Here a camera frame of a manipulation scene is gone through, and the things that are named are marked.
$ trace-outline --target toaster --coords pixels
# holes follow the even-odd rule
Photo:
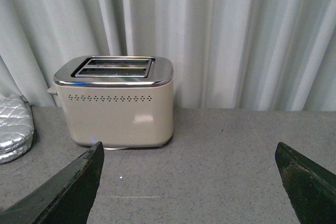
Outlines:
[[[58,95],[80,145],[162,146],[173,134],[173,73],[162,57],[78,57],[56,72],[48,91]]]

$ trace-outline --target speckled countertop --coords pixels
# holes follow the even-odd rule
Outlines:
[[[61,108],[33,108],[31,150],[0,165],[0,210],[19,201],[86,148]],[[274,153],[285,142],[336,173],[336,112],[175,109],[162,148],[105,151],[88,223],[299,223]]]

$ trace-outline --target curtain fold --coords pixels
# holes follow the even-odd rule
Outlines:
[[[336,110],[336,0],[0,0],[0,24],[0,93],[31,105],[75,57],[148,55],[178,106]]]

